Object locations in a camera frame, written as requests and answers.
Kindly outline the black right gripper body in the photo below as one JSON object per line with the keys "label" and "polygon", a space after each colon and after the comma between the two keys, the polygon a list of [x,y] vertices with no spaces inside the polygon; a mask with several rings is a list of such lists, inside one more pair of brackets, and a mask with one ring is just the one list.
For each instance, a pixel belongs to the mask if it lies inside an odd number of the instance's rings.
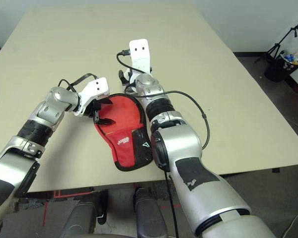
{"label": "black right gripper body", "polygon": [[[128,72],[128,76],[129,76],[129,79],[131,80],[131,76],[133,75],[133,71],[130,69],[129,72]],[[124,93],[127,93],[129,88],[131,87],[135,87],[135,82],[132,82],[129,81],[129,83],[126,85],[125,89],[124,89]]]}

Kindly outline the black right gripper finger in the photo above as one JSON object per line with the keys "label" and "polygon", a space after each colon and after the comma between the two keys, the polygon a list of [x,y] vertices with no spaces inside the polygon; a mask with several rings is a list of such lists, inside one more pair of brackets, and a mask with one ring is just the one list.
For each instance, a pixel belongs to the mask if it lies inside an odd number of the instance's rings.
{"label": "black right gripper finger", "polygon": [[123,86],[127,85],[127,80],[126,80],[126,78],[124,76],[124,72],[122,70],[118,71],[118,76],[119,76],[119,79],[120,79],[122,85]]}

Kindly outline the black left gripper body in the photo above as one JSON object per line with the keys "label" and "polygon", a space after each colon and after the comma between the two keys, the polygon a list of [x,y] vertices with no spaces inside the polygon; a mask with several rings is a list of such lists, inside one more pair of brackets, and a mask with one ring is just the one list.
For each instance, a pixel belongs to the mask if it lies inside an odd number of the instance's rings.
{"label": "black left gripper body", "polygon": [[92,100],[88,105],[88,117],[93,119],[98,119],[100,110],[101,110],[100,101]]}

